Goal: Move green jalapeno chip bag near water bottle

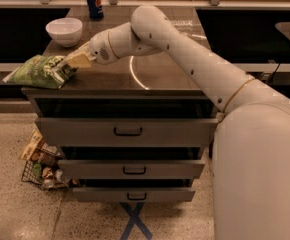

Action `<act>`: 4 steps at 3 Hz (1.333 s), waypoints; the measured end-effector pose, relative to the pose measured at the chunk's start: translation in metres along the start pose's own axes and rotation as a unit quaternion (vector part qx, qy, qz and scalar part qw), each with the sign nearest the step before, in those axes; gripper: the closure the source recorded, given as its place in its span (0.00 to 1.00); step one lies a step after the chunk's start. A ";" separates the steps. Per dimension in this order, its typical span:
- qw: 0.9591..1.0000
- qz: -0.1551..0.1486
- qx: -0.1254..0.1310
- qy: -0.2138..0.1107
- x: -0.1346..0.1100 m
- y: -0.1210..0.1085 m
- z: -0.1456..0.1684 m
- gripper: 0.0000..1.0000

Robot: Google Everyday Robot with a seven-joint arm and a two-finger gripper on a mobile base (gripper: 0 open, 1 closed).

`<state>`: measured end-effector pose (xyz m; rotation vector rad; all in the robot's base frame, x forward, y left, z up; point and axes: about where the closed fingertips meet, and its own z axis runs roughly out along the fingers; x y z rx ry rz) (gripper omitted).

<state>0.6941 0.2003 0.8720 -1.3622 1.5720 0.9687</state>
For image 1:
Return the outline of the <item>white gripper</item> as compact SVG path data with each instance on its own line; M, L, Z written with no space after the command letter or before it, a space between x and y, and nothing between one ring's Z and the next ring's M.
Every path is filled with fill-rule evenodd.
M110 45L109 30L94 35L90 41L66 56L63 62L72 68L90 68L94 60L103 65L118 60Z

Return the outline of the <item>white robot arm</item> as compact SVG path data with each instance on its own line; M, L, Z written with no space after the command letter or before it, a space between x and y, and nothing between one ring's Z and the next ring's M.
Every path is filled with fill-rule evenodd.
M167 53L222 113L213 144L215 240L290 240L290 99L181 34L154 6L96 34L72 67Z

